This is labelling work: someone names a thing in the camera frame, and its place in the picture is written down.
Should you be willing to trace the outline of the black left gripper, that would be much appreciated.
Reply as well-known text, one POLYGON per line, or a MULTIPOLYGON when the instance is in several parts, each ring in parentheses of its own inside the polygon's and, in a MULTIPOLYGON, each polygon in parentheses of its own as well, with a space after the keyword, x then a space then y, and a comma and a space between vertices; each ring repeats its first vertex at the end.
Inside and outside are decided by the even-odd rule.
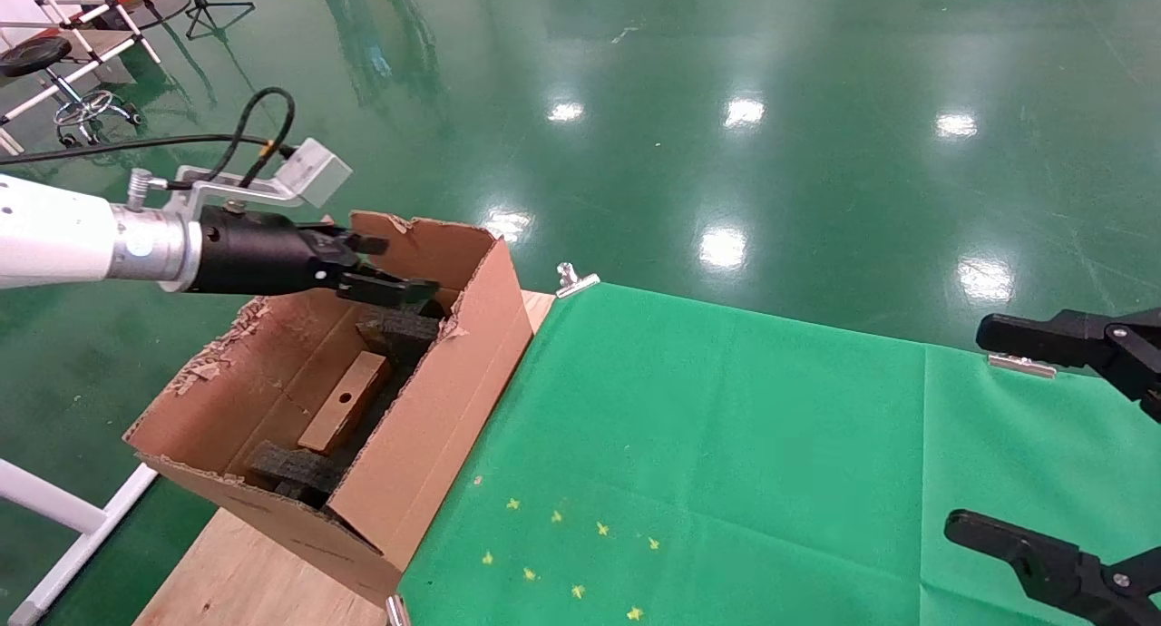
POLYGON ((279 296, 337 289, 367 305, 423 305, 440 285, 385 273, 353 273, 360 256, 385 254, 385 238, 324 222, 295 222, 277 213, 200 209, 200 258, 192 294, 279 296))

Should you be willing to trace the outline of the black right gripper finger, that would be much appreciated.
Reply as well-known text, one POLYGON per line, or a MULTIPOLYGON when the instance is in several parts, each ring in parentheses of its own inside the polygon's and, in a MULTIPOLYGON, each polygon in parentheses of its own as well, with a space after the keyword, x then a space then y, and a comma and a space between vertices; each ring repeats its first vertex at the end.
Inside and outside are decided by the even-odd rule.
POLYGON ((1011 525, 988 515, 954 510, 945 538, 1010 564, 1025 596, 1094 625, 1158 625, 1160 548, 1115 563, 1076 544, 1011 525))
POLYGON ((990 312, 976 329, 987 352, 1090 368, 1160 422, 1160 310, 1104 316, 1062 310, 1048 321, 990 312))

